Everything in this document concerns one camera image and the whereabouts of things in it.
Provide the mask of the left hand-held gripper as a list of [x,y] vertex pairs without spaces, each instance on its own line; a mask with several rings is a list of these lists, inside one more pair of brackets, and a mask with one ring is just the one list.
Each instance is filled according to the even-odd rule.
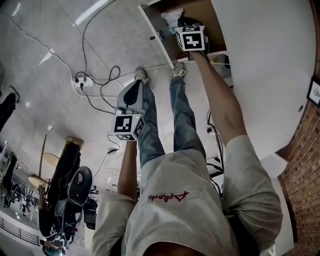
[[121,141],[138,141],[145,126],[144,83],[133,81],[119,94],[111,134]]

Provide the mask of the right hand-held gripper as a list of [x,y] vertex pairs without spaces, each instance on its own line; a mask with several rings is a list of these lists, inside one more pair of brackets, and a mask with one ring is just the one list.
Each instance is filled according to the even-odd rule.
[[207,55],[210,49],[209,39],[205,34],[205,26],[201,21],[181,16],[177,20],[175,35],[179,47],[184,52],[198,51]]

